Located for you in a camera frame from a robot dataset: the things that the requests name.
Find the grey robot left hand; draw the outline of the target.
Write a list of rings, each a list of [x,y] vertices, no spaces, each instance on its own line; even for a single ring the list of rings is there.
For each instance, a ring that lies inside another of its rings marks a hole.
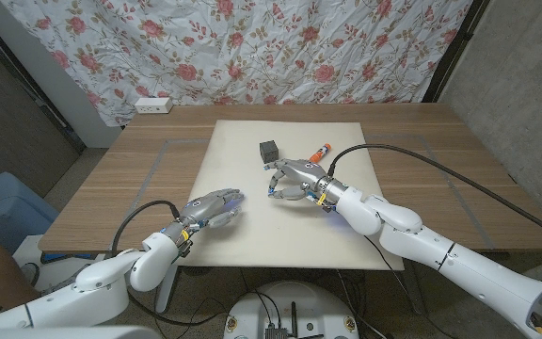
[[[160,233],[179,247],[202,229],[229,224],[241,212],[240,203],[244,197],[239,189],[225,188],[195,198]]]

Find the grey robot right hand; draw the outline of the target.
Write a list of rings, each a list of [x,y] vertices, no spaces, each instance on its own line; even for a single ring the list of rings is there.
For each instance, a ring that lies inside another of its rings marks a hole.
[[[269,198],[287,201],[308,199],[329,212],[337,209],[339,199],[347,189],[345,184],[309,160],[284,158],[267,163],[263,168],[276,171],[270,179]],[[290,179],[295,184],[276,190],[281,178]]]

